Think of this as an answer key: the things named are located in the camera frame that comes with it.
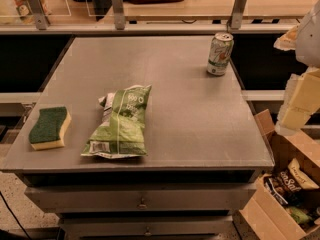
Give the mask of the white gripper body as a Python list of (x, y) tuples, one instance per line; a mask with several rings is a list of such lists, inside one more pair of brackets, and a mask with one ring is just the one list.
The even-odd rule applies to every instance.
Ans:
[(320, 67), (320, 0), (304, 16), (297, 31), (296, 59), (312, 67)]

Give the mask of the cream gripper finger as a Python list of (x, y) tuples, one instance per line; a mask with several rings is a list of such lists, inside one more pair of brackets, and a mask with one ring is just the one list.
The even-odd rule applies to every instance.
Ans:
[(298, 26), (294, 26), (275, 41), (274, 47), (282, 51), (295, 50), (297, 32)]
[(282, 136), (295, 134), (319, 109), (320, 69), (308, 67), (302, 75), (292, 74), (277, 116), (276, 132)]

